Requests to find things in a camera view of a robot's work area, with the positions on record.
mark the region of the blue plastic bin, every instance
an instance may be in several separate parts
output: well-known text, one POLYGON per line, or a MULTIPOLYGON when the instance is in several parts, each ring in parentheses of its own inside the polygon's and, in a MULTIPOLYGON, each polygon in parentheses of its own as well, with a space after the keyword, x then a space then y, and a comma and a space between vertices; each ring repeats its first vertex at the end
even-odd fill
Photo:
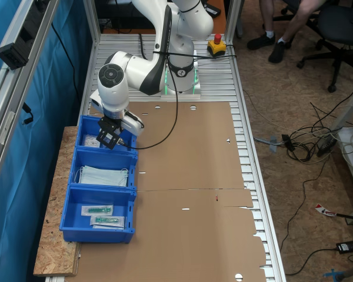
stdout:
MULTIPOLYGON (((100 117, 94 117, 94 116, 80 116, 80 122, 78 125, 78 132, 77 132, 77 138, 76 138, 76 147, 79 148, 90 148, 90 149, 95 149, 95 150, 108 150, 111 151, 109 148, 105 147, 103 144, 99 148, 97 147, 86 147, 84 146, 84 136, 86 134, 93 135, 93 136, 98 136, 100 127, 98 125, 98 121, 100 120, 100 117)), ((130 147, 136 147, 136 136, 133 135, 131 132, 127 130, 123 130, 122 133, 120 133, 120 137, 124 140, 124 143, 126 143, 130 147)), ((116 144, 115 147, 112 149, 112 151, 116 152, 127 152, 131 154, 137 155, 138 152, 135 149, 130 149, 128 147, 122 146, 120 144, 116 144)))
POLYGON ((137 156, 124 152, 112 152, 107 150, 92 150, 88 148, 75 148, 72 159, 71 171, 69 173, 68 184, 87 185, 101 188, 116 188, 136 190, 135 168, 137 156), (79 173, 82 166, 91 166, 96 169, 122 170, 128 169, 126 186, 108 186, 95 184, 80 184, 79 173))
POLYGON ((60 231, 65 241, 97 242, 97 243, 129 243, 135 233, 133 226, 135 191, 120 189, 102 189, 87 186, 69 185, 60 231), (114 205, 114 216, 124 216, 124 229, 93 229, 90 216, 81 215, 81 207, 85 205, 114 205))

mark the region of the sneaker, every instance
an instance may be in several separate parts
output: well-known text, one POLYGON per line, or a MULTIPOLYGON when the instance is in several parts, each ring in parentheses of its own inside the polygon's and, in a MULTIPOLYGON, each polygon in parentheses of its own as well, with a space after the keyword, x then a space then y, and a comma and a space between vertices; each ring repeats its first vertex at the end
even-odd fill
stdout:
POLYGON ((263 34, 259 38, 253 39, 247 43, 247 48, 250 50, 256 50, 264 46, 270 46, 275 43, 276 36, 273 35, 272 38, 267 37, 267 34, 263 34))
POLYGON ((284 57, 285 48, 286 46, 283 41, 276 43, 275 49, 273 49, 273 52, 268 58, 268 61, 271 63, 280 63, 284 57))

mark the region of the yellow base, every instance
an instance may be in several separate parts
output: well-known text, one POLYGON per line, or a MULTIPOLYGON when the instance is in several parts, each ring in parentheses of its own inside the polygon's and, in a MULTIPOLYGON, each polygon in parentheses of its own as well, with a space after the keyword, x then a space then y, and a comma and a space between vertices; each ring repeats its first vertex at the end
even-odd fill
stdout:
POLYGON ((222 40, 219 44, 214 43, 214 40, 209 40, 207 49, 213 57, 221 56, 226 52, 226 44, 222 40))

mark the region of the white robotic arm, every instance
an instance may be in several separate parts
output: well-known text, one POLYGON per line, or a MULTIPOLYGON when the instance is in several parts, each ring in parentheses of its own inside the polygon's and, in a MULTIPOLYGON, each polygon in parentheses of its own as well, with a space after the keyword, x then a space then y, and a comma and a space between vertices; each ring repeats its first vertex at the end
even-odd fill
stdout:
MULTIPOLYGON (((166 0, 132 0, 132 3, 155 27, 154 51, 160 53, 154 53, 148 61, 119 51, 99 70, 98 89, 91 95, 91 100, 92 105, 104 113, 97 139, 111 149, 121 142, 122 129, 136 136, 144 129, 140 118, 126 110, 128 87, 147 95, 159 93, 165 85, 165 53, 170 50, 193 55, 191 38, 205 39, 213 29, 213 20, 200 0, 174 0, 173 4, 166 0)), ((193 87, 193 58, 171 55, 169 60, 178 91, 193 87)))

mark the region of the surgical mask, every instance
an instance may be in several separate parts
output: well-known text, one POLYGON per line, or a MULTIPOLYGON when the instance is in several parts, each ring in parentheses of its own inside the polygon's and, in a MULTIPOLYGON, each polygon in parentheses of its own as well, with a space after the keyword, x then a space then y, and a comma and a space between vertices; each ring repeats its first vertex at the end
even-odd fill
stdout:
POLYGON ((80 177, 78 183, 121 187, 124 187, 127 184, 128 169, 106 170, 96 169, 91 166, 82 166, 79 171, 80 177))

